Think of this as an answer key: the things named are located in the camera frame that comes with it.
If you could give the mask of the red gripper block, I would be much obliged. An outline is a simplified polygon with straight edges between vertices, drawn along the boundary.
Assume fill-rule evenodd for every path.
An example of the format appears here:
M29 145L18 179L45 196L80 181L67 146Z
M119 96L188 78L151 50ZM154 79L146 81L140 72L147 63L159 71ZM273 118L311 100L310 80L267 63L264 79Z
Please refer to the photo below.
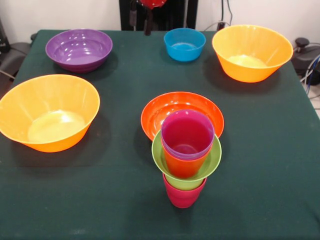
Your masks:
M150 35L153 27L153 12L154 8L162 7L167 0L140 0L140 3L147 9L144 34ZM137 1L130 1L130 12L129 12L129 24L132 27L137 26Z

